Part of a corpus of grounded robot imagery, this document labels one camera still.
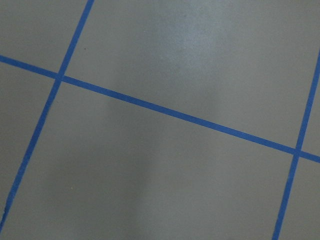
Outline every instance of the blue grid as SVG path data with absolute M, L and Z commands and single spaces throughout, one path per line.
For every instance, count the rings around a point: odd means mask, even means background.
M 304 139 L 305 139 L 305 135 L 306 135 L 306 131 L 307 131 L 307 126 L 308 126 L 313 102 L 314 102 L 315 95 L 316 95 L 317 85 L 319 82 L 320 51 L 318 53 L 317 62 L 315 65 L 315 71 L 314 71 L 307 103 L 305 106 L 304 115 L 303 115 L 302 123 L 300 126 L 300 131 L 299 131 L 299 135 L 297 138 L 296 146 L 295 146 L 295 148 L 293 148 L 293 147 L 289 147 L 289 146 L 286 146 L 286 145 L 283 145 L 283 144 L 280 144 L 280 143 L 277 143 L 274 141 L 264 139 L 262 137 L 258 137 L 258 136 L 248 134 L 248 133 L 236 130 L 236 129 L 232 129 L 230 127 L 226 127 L 226 126 L 223 126 L 223 125 L 211 122 L 211 121 L 207 121 L 207 120 L 204 120 L 204 119 L 192 116 L 192 115 L 188 115 L 188 114 L 185 114 L 185 113 L 182 113 L 182 112 L 170 109 L 170 108 L 166 108 L 166 107 L 163 107 L 163 106 L 151 103 L 151 102 L 147 102 L 147 101 L 144 101 L 144 100 L 132 97 L 132 96 L 128 96 L 128 95 L 125 95 L 125 94 L 122 94 L 122 93 L 119 93 L 116 91 L 112 91 L 110 89 L 106 89 L 106 88 L 103 88 L 103 87 L 100 87 L 100 86 L 97 86 L 97 85 L 94 85 L 94 84 L 91 84 L 91 83 L 88 83 L 85 81 L 81 81 L 81 80 L 78 80 L 78 79 L 75 79 L 75 78 L 72 78 L 69 76 L 65 76 L 65 72 L 68 68 L 68 65 L 69 65 L 70 60 L 72 58 L 73 52 L 76 48 L 78 39 L 79 39 L 81 32 L 83 30 L 83 27 L 86 23 L 88 16 L 89 16 L 89 13 L 90 13 L 90 10 L 92 8 L 93 3 L 94 3 L 94 0 L 88 0 L 86 3 L 85 8 L 84 8 L 83 13 L 81 15 L 81 18 L 78 22 L 78 25 L 75 29 L 75 32 L 73 34 L 73 37 L 72 37 L 71 42 L 69 44 L 69 47 L 65 53 L 63 62 L 60 66 L 58 73 L 0 55 L 0 62 L 2 62 L 2 63 L 8 64 L 11 66 L 15 66 L 15 67 L 18 67 L 18 68 L 21 68 L 21 69 L 24 69 L 24 70 L 27 70 L 27 71 L 54 79 L 54 84 L 51 88 L 51 91 L 49 93 L 47 101 L 44 105 L 44 108 L 42 110 L 40 118 L 37 122 L 35 130 L 33 132 L 31 140 L 29 142 L 29 145 L 25 151 L 24 157 L 22 159 L 22 163 L 18 169 L 18 172 L 15 176 L 14 182 L 13 182 L 12 187 L 10 189 L 10 192 L 8 194 L 8 197 L 7 197 L 7 200 L 5 203 L 5 207 L 4 207 L 4 212 L 3 212 L 2 219 L 0 222 L 0 234 L 1 234 L 1 231 L 4 227 L 4 224 L 6 222 L 7 216 L 10 212 L 10 208 L 13 204 L 14 198 L 16 196 L 18 189 L 19 189 L 19 185 L 23 179 L 23 176 L 24 176 L 24 173 L 25 173 L 26 168 L 28 166 L 28 163 L 30 161 L 30 158 L 31 158 L 33 151 L 35 149 L 35 146 L 37 144 L 38 138 L 39 138 L 41 131 L 44 127 L 44 124 L 45 124 L 48 112 L 50 110 L 50 107 L 55 100 L 55 97 L 58 93 L 61 82 L 64 82 L 64 83 L 68 83 L 68 84 L 71 84 L 71 85 L 74 85 L 74 86 L 77 86 L 77 87 L 80 87 L 83 89 L 87 89 L 87 90 L 90 90 L 90 91 L 93 91 L 93 92 L 96 92 L 96 93 L 99 93 L 99 94 L 102 94 L 102 95 L 105 95 L 105 96 L 108 96 L 111 98 L 115 98 L 115 99 L 122 100 L 122 101 L 125 101 L 128 103 L 134 104 L 134 105 L 138 105 L 140 107 L 147 108 L 147 109 L 150 109 L 150 110 L 153 110 L 153 111 L 165 114 L 165 115 L 169 115 L 174 118 L 178 118 L 178 119 L 181 119 L 181 120 L 184 120 L 184 121 L 196 124 L 196 125 L 200 125 L 200 126 L 203 126 L 203 127 L 209 128 L 209 129 L 213 129 L 218 132 L 232 135 L 237 138 L 245 139 L 245 140 L 248 140 L 248 141 L 256 143 L 256 144 L 260 144 L 260 145 L 263 145 L 263 146 L 266 146 L 266 147 L 269 147 L 272 149 L 276 149 L 276 150 L 291 154 L 292 155 L 291 166 L 290 166 L 289 174 L 287 177 L 286 185 L 284 188 L 283 197 L 282 197 L 280 209 L 278 212 L 277 220 L 276 220 L 276 223 L 274 226 L 274 232 L 272 235 L 272 240 L 278 240 L 279 236 L 280 236 L 281 228 L 282 228 L 282 223 L 283 223 L 283 220 L 285 217 L 288 201 L 290 198 L 290 193 L 291 193 L 291 189 L 293 186 L 295 173 L 296 173 L 296 170 L 298 167 L 299 158 L 305 158 L 305 159 L 320 163 L 320 156 L 311 154 L 309 152 L 302 151 L 302 147 L 303 147 L 303 143 L 304 143 Z

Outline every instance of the gray floor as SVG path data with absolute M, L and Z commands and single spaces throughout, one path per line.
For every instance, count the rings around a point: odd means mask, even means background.
M 57 72 L 85 4 L 4 1 L 0 55 Z M 316 0 L 96 0 L 66 75 L 295 148 L 319 22 Z M 1 209 L 53 82 L 0 63 Z M 291 160 L 63 82 L 0 239 L 271 240 Z M 319 177 L 301 158 L 279 239 L 319 238 Z

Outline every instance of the concrete floor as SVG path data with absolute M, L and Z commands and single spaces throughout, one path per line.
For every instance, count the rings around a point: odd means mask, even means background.
M 0 55 L 57 73 L 86 1 L 1 5 Z M 318 0 L 96 0 L 65 75 L 294 149 L 319 22 Z M 0 62 L 1 209 L 53 83 Z M 271 240 L 292 159 L 62 82 L 0 240 Z M 278 239 L 319 238 L 319 177 L 299 159 Z

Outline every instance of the floor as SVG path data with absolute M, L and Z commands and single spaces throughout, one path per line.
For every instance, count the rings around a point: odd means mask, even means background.
M 1 240 L 320 236 L 320 1 L 5 0 Z

